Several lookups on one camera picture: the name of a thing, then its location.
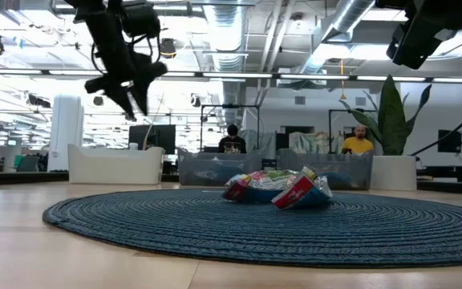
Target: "man in yellow shirt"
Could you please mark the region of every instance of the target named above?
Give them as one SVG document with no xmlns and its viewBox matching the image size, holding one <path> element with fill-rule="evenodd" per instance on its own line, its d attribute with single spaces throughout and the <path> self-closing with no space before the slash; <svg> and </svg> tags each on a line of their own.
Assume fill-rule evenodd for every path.
<svg viewBox="0 0 462 289">
<path fill-rule="evenodd" d="M 349 137 L 343 141 L 342 153 L 352 152 L 353 154 L 362 154 L 366 151 L 373 150 L 374 145 L 365 138 L 366 133 L 367 127 L 362 124 L 358 124 L 354 128 L 355 136 Z"/>
</svg>

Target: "round blue rug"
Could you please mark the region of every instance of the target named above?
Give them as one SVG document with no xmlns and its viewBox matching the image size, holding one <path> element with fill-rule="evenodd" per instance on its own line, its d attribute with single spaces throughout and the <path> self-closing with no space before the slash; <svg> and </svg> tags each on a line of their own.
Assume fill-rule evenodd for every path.
<svg viewBox="0 0 462 289">
<path fill-rule="evenodd" d="M 164 189 L 74 198 L 43 219 L 138 250 L 304 267 L 462 264 L 462 207 L 336 193 L 327 206 L 279 210 L 226 201 L 220 190 Z"/>
</svg>

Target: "computer monitor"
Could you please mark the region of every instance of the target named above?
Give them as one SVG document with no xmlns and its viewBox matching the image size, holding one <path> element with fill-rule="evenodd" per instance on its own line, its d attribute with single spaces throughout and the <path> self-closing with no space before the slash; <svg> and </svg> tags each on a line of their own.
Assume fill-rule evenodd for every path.
<svg viewBox="0 0 462 289">
<path fill-rule="evenodd" d="M 448 135 L 451 131 L 440 129 L 438 131 L 438 140 Z M 446 139 L 438 143 L 439 153 L 461 153 L 461 132 L 453 132 Z"/>
<path fill-rule="evenodd" d="M 129 128 L 129 143 L 137 143 L 138 149 L 144 147 L 144 138 L 149 130 L 148 125 L 134 125 Z M 153 125 L 148 137 L 148 146 L 157 145 L 165 150 L 165 154 L 176 153 L 176 125 Z"/>
</svg>

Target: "plastic container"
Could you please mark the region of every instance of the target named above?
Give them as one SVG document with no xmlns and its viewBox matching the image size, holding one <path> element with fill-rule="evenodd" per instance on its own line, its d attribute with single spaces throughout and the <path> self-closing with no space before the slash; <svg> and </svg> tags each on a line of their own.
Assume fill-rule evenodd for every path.
<svg viewBox="0 0 462 289">
<path fill-rule="evenodd" d="M 279 149 L 278 169 L 301 170 L 304 166 L 326 176 L 331 189 L 369 189 L 374 152 L 350 154 L 305 154 Z"/>
<path fill-rule="evenodd" d="M 189 153 L 177 149 L 182 185 L 224 185 L 231 177 L 261 170 L 257 153 Z"/>
</svg>

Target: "ceiling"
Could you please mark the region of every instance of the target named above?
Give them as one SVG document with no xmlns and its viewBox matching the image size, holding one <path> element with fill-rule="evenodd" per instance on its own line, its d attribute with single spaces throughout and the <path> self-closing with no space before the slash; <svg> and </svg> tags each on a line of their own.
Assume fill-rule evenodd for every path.
<svg viewBox="0 0 462 289">
<path fill-rule="evenodd" d="M 15 5 L 10 1 L 3 0 L 3 2 L 7 5 Z M 49 0 L 21 2 L 20 7 L 8 6 L 14 9 L 0 9 L 0 35 L 3 36 L 2 43 L 5 47 L 4 53 L 0 55 L 0 68 L 94 69 L 90 57 L 91 36 L 84 24 L 72 22 L 74 15 L 63 9 L 69 7 L 65 2 L 53 1 L 52 7 Z M 230 53 L 243 58 L 244 65 L 241 71 L 265 71 L 265 68 L 261 69 L 261 59 L 268 39 L 269 27 L 276 21 L 273 19 L 274 0 L 256 2 L 255 6 L 244 7 L 246 17 L 243 22 L 244 41 L 241 51 Z M 314 28 L 319 21 L 332 17 L 337 2 L 337 0 L 295 1 L 290 14 L 286 14 L 287 6 L 281 8 L 280 17 L 275 23 L 277 30 L 274 32 L 273 43 L 267 50 L 268 61 L 273 59 L 272 71 L 279 71 L 279 69 L 296 71 L 304 64 L 315 49 L 315 45 L 312 45 Z M 161 38 L 174 39 L 176 46 L 176 57 L 161 61 L 167 64 L 170 71 L 215 71 L 213 56 L 221 54 L 221 51 L 216 51 L 215 43 L 229 41 L 227 39 L 229 36 L 216 34 L 214 27 L 206 18 L 169 16 L 168 1 L 160 3 L 164 9 L 156 11 L 160 16 L 162 27 L 166 29 L 162 31 Z M 172 7 L 174 6 L 179 9 L 179 2 L 172 3 Z M 197 5 L 195 1 L 192 1 L 192 8 L 197 15 L 205 11 L 205 8 Z M 285 17 L 290 20 L 283 34 L 280 26 Z M 383 52 L 391 41 L 391 34 L 395 27 L 405 20 L 401 11 L 376 8 L 369 10 L 354 29 L 350 42 L 324 43 L 318 47 L 322 51 L 320 57 L 327 59 L 323 64 L 322 73 L 462 76 L 462 31 L 453 39 L 442 43 L 418 71 L 397 66 L 389 61 Z M 281 40 L 278 53 L 274 53 L 276 39 Z M 138 43 L 136 50 L 151 53 L 146 42 Z M 88 95 L 84 91 L 83 83 L 84 79 L 59 75 L 48 77 L 0 75 L 0 130 L 3 131 L 1 134 L 15 131 L 16 129 L 11 128 L 13 125 L 19 131 L 27 131 L 28 135 L 32 136 L 32 140 L 34 137 L 45 139 L 44 142 L 28 141 L 26 145 L 40 147 L 46 144 L 48 129 L 51 128 L 52 111 L 49 108 L 30 105 L 27 100 L 29 95 L 33 95 L 49 101 L 52 105 L 55 96 L 62 92 L 83 97 L 87 114 L 84 126 L 86 146 L 116 148 L 127 146 L 126 129 L 129 125 L 150 124 L 154 119 L 154 124 L 179 124 L 177 145 L 196 150 L 200 138 L 201 110 L 194 108 L 190 100 L 193 96 L 198 96 L 202 104 L 222 104 L 225 94 L 221 81 L 156 81 L 148 93 L 148 116 L 139 116 L 136 122 L 131 122 L 125 120 L 121 109 L 106 97 L 102 106 L 94 105 L 94 96 L 100 94 Z M 256 84 L 256 81 L 246 83 L 247 86 L 254 87 Z M 322 83 L 319 88 L 333 90 L 339 85 L 340 82 L 328 81 Z M 364 88 L 368 83 L 352 85 Z M 229 122 L 225 120 L 229 118 L 227 112 L 218 108 L 212 113 L 215 117 L 209 117 L 209 121 L 204 124 L 205 145 L 215 145 L 221 137 L 226 122 Z M 239 111 L 231 117 L 232 122 L 240 123 Z"/>
</svg>

